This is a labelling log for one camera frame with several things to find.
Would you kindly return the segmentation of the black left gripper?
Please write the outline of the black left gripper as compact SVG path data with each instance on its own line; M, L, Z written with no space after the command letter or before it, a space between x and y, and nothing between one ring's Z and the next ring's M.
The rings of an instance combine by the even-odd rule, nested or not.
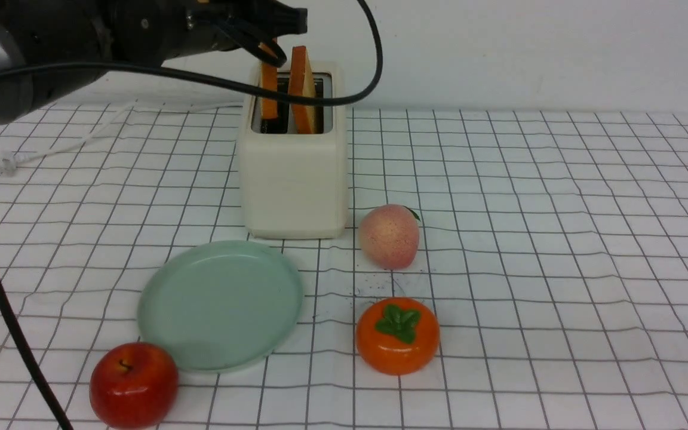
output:
M279 1L186 1L189 26L215 27L236 48L273 67L287 62L277 38L308 32L308 9Z

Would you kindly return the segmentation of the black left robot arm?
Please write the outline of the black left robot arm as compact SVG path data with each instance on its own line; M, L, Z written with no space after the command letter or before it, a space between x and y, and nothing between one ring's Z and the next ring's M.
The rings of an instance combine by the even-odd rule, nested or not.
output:
M0 1L0 72L19 66L167 60L243 49L271 65L308 11L278 1Z

